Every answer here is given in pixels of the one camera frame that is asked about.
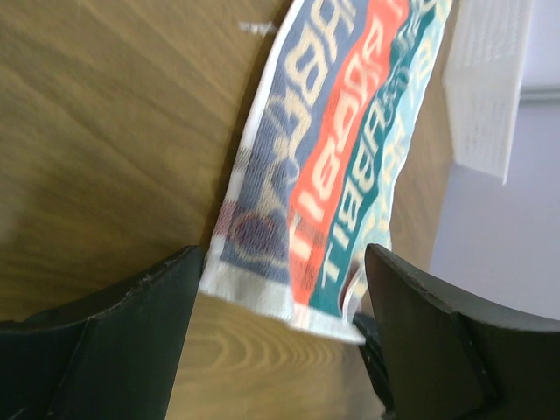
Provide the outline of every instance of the towel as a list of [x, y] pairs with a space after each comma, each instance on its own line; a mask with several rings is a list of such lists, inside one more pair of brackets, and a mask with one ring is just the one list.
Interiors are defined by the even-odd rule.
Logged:
[[351, 343], [452, 0], [294, 0], [269, 54], [200, 290]]

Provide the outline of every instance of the gray wall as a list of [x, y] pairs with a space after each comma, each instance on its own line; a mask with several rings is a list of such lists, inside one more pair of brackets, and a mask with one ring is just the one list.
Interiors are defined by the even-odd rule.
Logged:
[[430, 271], [560, 319], [560, 106], [520, 107], [505, 185], [453, 167]]

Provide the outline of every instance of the fabric pattern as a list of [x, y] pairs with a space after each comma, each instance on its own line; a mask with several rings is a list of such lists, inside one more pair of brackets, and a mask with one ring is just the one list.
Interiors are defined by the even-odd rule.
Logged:
[[451, 0], [295, 0], [276, 35], [201, 291], [353, 343], [367, 244], [390, 248], [396, 178]]

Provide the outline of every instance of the colorful cloth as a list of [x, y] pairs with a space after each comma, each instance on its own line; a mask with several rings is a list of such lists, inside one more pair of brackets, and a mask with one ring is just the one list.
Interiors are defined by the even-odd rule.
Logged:
[[396, 177], [451, 0], [294, 0], [251, 108], [200, 289], [359, 343], [364, 250], [390, 247]]

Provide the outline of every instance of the wooden surface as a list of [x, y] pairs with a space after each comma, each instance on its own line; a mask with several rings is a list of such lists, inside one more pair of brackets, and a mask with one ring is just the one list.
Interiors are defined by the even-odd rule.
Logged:
[[[0, 0], [0, 319], [207, 246], [273, 40], [238, 22], [279, 25], [288, 6]], [[451, 162], [441, 62], [391, 224], [396, 252], [423, 268]], [[379, 412], [356, 347], [198, 298], [169, 419]]]

